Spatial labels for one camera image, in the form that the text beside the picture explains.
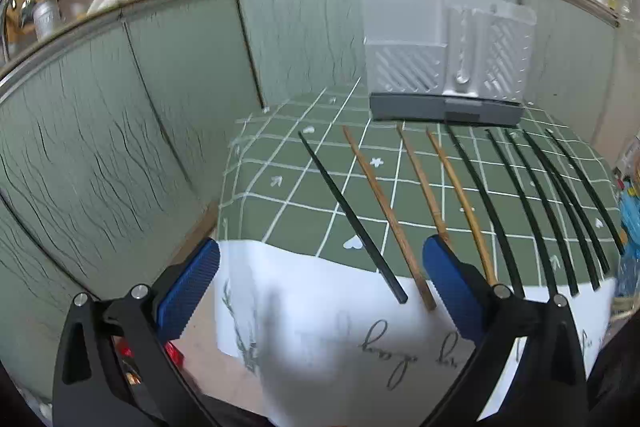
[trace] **metal bolt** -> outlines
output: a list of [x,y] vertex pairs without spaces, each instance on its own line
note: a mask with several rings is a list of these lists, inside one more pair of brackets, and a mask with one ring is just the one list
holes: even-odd
[[149,286],[145,284],[139,284],[138,286],[134,286],[134,288],[131,290],[131,296],[134,299],[142,299],[143,297],[146,297],[146,294],[148,293],[149,293]]
[[498,299],[508,299],[511,297],[511,290],[504,284],[497,284],[494,286],[494,294]]
[[564,308],[565,306],[567,306],[567,304],[569,304],[569,301],[564,295],[560,295],[559,293],[557,293],[556,295],[554,295],[554,304],[559,308]]
[[83,306],[84,303],[87,302],[88,299],[89,299],[89,297],[86,296],[86,293],[79,293],[74,298],[74,304],[76,306],[78,306],[78,307]]

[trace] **tiled floor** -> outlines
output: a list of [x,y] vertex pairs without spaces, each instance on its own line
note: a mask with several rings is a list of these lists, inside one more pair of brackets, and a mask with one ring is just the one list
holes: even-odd
[[184,354],[184,368],[203,393],[264,414],[260,381],[244,368],[240,360],[218,350],[215,327],[211,284],[184,333],[174,341]]

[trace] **red object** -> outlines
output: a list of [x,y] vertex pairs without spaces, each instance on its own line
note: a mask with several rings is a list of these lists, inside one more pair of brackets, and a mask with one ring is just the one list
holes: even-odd
[[[133,351],[129,347],[126,339],[120,339],[116,344],[116,349],[123,357],[129,357],[130,359],[136,359],[133,356]],[[184,365],[184,355],[180,352],[180,350],[174,346],[171,342],[167,342],[164,344],[164,350],[169,355],[171,361],[175,364],[176,367],[182,369]]]

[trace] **white tablecloth section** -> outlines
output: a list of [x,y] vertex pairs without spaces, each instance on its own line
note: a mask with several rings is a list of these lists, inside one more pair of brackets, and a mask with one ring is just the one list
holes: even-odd
[[[279,427],[417,426],[462,370],[474,346],[459,337],[437,292],[429,314],[411,279],[400,305],[378,273],[258,241],[220,241],[214,279],[218,347],[260,378]],[[606,331],[614,279],[569,300],[587,372]],[[545,287],[525,287],[546,301]],[[514,344],[482,415],[500,406],[524,342]]]

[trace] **blue gripper pad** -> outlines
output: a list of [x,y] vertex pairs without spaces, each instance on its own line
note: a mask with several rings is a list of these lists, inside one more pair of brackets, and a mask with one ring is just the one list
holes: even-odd
[[489,285],[474,266],[460,263],[437,235],[424,242],[422,263],[460,335],[478,346],[485,333],[479,293],[489,290]]
[[158,339],[164,344],[178,339],[186,327],[209,283],[220,267],[220,248],[213,239],[201,243],[180,277],[158,306]]

